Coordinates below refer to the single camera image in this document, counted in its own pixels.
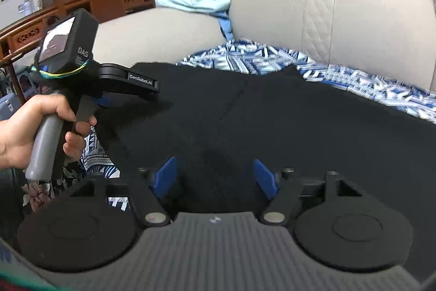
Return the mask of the person's left hand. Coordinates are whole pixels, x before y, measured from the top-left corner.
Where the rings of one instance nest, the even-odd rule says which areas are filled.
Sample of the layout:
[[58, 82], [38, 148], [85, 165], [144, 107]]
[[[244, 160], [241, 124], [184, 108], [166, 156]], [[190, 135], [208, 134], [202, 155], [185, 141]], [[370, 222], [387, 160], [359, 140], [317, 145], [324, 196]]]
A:
[[85, 121], [78, 121], [64, 95], [36, 95], [10, 119], [1, 121], [2, 169], [27, 168], [37, 130], [44, 117], [52, 114], [75, 124], [75, 130], [65, 135], [63, 152], [70, 162], [81, 158], [86, 146], [85, 138], [97, 124], [96, 117], [92, 115]]

